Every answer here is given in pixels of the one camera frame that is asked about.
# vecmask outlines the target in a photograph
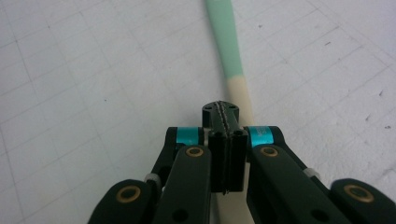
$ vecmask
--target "screw hole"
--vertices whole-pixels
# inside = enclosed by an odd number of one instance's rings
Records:
[[[271,147],[262,147],[260,152],[267,157],[276,157],[278,154],[277,150]]]
[[[140,196],[140,188],[138,186],[126,186],[117,192],[116,199],[119,203],[131,203]]]
[[[204,155],[204,151],[198,147],[190,147],[186,150],[186,154],[190,157],[200,157]]]
[[[179,209],[173,213],[172,217],[175,222],[184,222],[189,217],[189,214],[186,210]]]
[[[368,191],[357,185],[346,185],[344,187],[344,191],[353,199],[362,202],[362,203],[372,203],[374,201],[374,195]]]
[[[330,219],[329,219],[329,216],[328,216],[325,212],[323,212],[323,211],[321,211],[321,210],[318,210],[318,209],[312,210],[312,211],[311,211],[311,215],[312,215],[312,217],[314,217],[317,221],[327,222],[327,221],[330,220]]]

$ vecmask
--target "grid paper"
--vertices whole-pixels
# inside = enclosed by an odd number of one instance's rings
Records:
[[[233,0],[254,118],[396,201],[396,4]],[[0,1],[0,223],[86,223],[227,100],[204,1]]]

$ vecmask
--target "white surface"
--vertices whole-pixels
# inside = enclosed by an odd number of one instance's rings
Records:
[[[396,200],[396,3],[234,0],[259,125]],[[0,1],[0,223],[86,223],[226,100],[204,1]]]

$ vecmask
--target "black plastic part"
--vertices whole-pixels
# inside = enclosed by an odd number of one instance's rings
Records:
[[[305,170],[307,168],[306,165],[300,160],[300,158],[296,154],[294,154],[294,152],[286,144],[285,137],[283,136],[282,131],[276,126],[269,126],[269,128],[274,137],[274,145],[281,147],[286,153],[288,153],[288,155],[294,160],[294,162],[300,167],[302,171]],[[329,190],[323,185],[322,182],[320,182],[317,177],[312,176],[310,179],[324,194],[329,194]]]
[[[247,132],[247,162],[250,162],[251,149],[253,148],[251,144],[250,130],[248,129],[248,127],[243,127],[243,128]]]
[[[262,147],[277,151],[274,157]],[[255,223],[350,223],[282,147],[252,149],[247,205]]]
[[[227,102],[203,107],[203,127],[210,129],[212,192],[243,190],[248,132],[239,127],[238,117],[238,106]]]
[[[204,130],[198,129],[199,144],[204,144]],[[166,185],[169,173],[171,172],[177,151],[184,147],[183,144],[177,144],[177,127],[170,127],[166,131],[165,143],[158,159],[156,160],[151,172],[160,177],[163,186]]]
[[[373,201],[363,202],[351,197],[350,194],[347,194],[345,186],[358,186],[368,190],[373,195]],[[341,179],[334,181],[332,183],[330,197],[334,204],[353,223],[396,223],[395,203],[379,190],[359,180]]]
[[[120,203],[117,193],[127,186],[140,188],[136,200]],[[150,187],[138,180],[124,180],[114,185],[96,205],[88,224],[147,224],[152,219],[154,203]]]
[[[187,155],[186,151],[191,147],[200,148],[203,154],[199,157]],[[180,149],[152,223],[209,223],[210,161],[211,153],[207,147],[185,146]]]

